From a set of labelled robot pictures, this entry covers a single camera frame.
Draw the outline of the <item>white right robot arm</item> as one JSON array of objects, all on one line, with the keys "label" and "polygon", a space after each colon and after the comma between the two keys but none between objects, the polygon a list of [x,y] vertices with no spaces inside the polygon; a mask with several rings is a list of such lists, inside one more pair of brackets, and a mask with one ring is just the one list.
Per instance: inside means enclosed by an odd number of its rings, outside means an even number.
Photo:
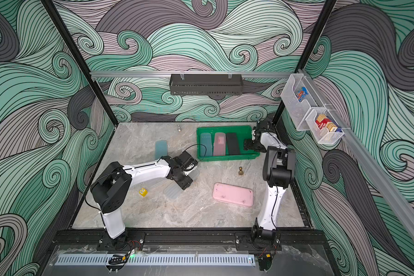
[{"label": "white right robot arm", "polygon": [[265,154],[262,178],[267,186],[262,209],[251,230],[251,241],[260,247],[276,246],[278,211],[294,181],[296,154],[280,140],[269,120],[256,123],[252,138],[244,141],[244,149]]}]

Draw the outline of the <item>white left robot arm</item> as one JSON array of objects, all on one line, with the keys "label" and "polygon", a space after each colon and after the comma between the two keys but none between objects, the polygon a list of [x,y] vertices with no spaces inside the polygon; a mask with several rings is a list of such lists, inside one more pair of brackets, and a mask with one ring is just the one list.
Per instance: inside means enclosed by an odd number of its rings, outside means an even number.
[{"label": "white left robot arm", "polygon": [[162,156],[143,164],[110,163],[90,187],[108,236],[117,240],[125,234],[121,207],[131,187],[165,178],[174,181],[181,190],[186,190],[194,182],[191,173],[197,169],[197,165],[198,160],[187,151],[176,157]]}]

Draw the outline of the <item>teal ribbed pencil case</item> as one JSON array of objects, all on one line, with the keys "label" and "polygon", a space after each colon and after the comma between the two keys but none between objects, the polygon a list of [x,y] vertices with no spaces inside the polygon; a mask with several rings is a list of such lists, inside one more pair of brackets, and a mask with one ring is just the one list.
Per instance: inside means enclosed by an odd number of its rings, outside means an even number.
[{"label": "teal ribbed pencil case", "polygon": [[210,133],[202,133],[200,135],[200,156],[207,157],[213,155],[212,136]]}]

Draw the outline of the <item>pink translucent pencil case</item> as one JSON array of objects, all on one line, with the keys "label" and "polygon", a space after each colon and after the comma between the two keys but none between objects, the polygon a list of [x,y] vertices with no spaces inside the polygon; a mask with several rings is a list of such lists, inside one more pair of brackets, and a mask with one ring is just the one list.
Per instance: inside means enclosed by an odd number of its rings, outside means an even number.
[{"label": "pink translucent pencil case", "polygon": [[213,144],[213,156],[224,156],[226,154],[226,134],[223,132],[215,133],[215,141]]}]

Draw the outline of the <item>black pencil case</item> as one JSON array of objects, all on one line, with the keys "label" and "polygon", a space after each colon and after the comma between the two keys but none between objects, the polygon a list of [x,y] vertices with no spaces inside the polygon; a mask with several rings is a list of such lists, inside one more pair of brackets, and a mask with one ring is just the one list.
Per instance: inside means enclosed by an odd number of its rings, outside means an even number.
[{"label": "black pencil case", "polygon": [[240,147],[237,133],[226,133],[226,143],[228,147],[228,155],[240,155]]}]

